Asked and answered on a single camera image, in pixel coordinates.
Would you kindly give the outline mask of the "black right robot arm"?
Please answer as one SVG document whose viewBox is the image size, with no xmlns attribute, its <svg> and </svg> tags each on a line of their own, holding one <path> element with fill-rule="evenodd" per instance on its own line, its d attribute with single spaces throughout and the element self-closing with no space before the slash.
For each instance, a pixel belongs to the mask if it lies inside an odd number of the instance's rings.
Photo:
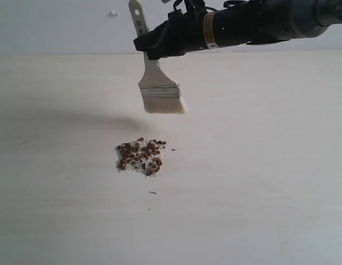
<svg viewBox="0 0 342 265">
<path fill-rule="evenodd" d="M 175 1 L 168 19 L 139 33 L 137 51 L 150 60 L 237 45 L 267 45 L 316 38 L 342 24 L 342 1 L 225 1 L 223 10 L 204 1 Z"/>
</svg>

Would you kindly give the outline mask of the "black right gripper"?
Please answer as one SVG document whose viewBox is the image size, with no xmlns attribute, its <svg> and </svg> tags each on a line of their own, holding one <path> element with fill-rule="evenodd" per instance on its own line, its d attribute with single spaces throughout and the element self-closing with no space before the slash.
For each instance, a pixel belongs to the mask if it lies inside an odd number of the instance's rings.
<svg viewBox="0 0 342 265">
<path fill-rule="evenodd" d="M 177 8 L 180 3 L 173 3 L 173 10 L 162 24 L 134 39 L 136 50 L 146 52 L 150 60 L 208 49 L 203 30 L 205 2 L 185 1 L 185 13 Z"/>
</svg>

